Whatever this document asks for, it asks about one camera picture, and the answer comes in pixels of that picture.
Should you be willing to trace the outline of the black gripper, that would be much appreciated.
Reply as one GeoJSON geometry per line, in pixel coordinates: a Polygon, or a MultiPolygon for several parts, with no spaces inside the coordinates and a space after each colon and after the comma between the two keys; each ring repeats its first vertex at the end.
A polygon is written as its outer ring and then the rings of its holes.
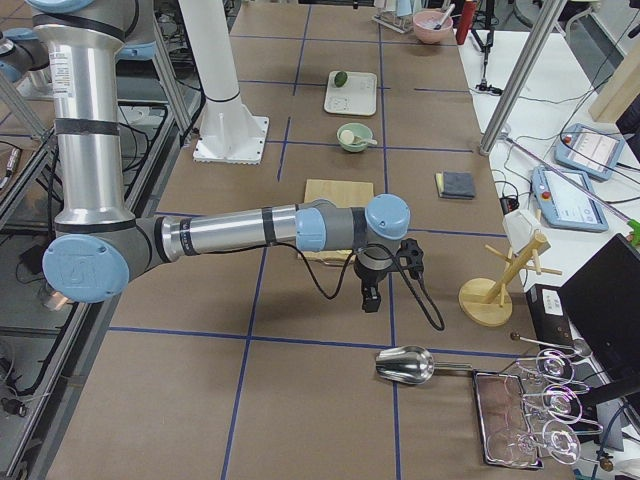
{"type": "Polygon", "coordinates": [[[388,273],[393,271],[392,266],[383,269],[373,269],[364,265],[359,259],[354,263],[354,272],[361,282],[362,310],[365,313],[376,313],[381,304],[381,295],[378,285],[388,273]]]}

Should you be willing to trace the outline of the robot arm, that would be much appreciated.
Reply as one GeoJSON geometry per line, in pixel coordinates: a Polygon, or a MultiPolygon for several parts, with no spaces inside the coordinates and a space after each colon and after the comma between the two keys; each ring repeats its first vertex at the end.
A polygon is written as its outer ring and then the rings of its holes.
{"type": "Polygon", "coordinates": [[[153,53],[149,1],[34,1],[34,29],[46,45],[64,204],[46,249],[48,283],[71,300],[98,303],[137,277],[183,256],[268,246],[299,253],[349,250],[356,256],[363,307],[379,306],[378,284],[399,269],[410,210],[392,194],[365,207],[320,199],[198,218],[139,218],[125,205],[116,59],[153,53]]]}

